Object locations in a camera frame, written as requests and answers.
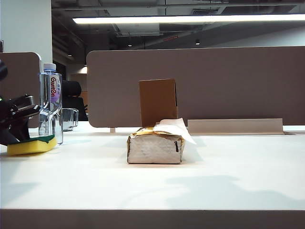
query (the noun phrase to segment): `yellow sponge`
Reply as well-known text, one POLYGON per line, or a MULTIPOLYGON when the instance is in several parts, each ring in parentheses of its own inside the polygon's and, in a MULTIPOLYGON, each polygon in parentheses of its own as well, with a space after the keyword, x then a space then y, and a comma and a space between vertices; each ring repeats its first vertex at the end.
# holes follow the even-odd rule
POLYGON ((54 135, 36 137, 8 145, 7 152, 8 155, 42 153, 51 150, 56 144, 54 135))

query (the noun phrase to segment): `office chair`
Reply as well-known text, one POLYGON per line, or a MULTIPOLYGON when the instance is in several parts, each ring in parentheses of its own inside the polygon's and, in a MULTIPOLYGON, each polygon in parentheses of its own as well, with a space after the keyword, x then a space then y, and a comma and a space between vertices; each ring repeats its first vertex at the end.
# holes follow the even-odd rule
POLYGON ((88 105, 84 105, 84 100, 79 97, 81 86, 77 81, 62 81, 62 107, 75 108, 79 111, 78 120, 87 121, 86 110, 88 105))

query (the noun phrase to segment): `ceiling duct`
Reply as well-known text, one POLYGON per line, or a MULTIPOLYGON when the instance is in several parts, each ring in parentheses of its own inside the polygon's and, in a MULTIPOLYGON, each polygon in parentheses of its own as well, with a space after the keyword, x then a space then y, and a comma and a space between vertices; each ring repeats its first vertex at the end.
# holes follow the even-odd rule
POLYGON ((206 16, 206 15, 216 14, 217 12, 218 12, 218 10, 197 10, 197 9, 194 9, 194 10, 192 10, 192 15, 206 16))

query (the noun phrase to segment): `gray partition panel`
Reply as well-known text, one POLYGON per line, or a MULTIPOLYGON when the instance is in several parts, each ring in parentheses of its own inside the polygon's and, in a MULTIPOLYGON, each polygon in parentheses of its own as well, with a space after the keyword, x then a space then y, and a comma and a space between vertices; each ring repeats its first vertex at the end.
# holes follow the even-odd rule
POLYGON ((176 80, 178 116, 283 118, 305 125, 305 47, 93 51, 89 122, 140 126, 138 81, 176 80))
MULTIPOLYGON (((5 98, 15 98, 24 94, 34 96, 39 104, 39 76, 41 59, 33 52, 0 53, 0 59, 8 68, 7 77, 0 82, 0 94, 5 98)), ((29 127, 38 127, 38 116, 30 120, 29 127)))

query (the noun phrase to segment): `white paper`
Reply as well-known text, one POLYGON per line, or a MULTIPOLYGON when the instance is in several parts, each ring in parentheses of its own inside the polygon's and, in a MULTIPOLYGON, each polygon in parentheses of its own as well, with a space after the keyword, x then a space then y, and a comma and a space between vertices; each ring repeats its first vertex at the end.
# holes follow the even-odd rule
POLYGON ((192 144, 196 144, 187 131, 182 118, 163 119, 160 121, 160 124, 154 126, 153 131, 165 131, 173 135, 180 135, 186 141, 192 144))

